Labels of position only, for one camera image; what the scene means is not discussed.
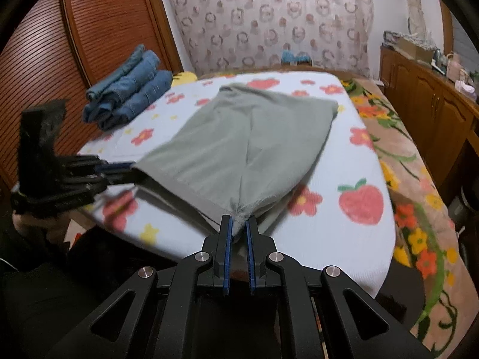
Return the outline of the person's left hand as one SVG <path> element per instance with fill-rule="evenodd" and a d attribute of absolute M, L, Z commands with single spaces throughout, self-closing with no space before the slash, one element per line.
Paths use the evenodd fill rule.
<path fill-rule="evenodd" d="M 12 213 L 12 221 L 16 231 L 24 236 L 47 240 L 52 243 L 62 243 L 71 218 L 68 213 L 48 219 L 38 219 L 31 215 Z"/>

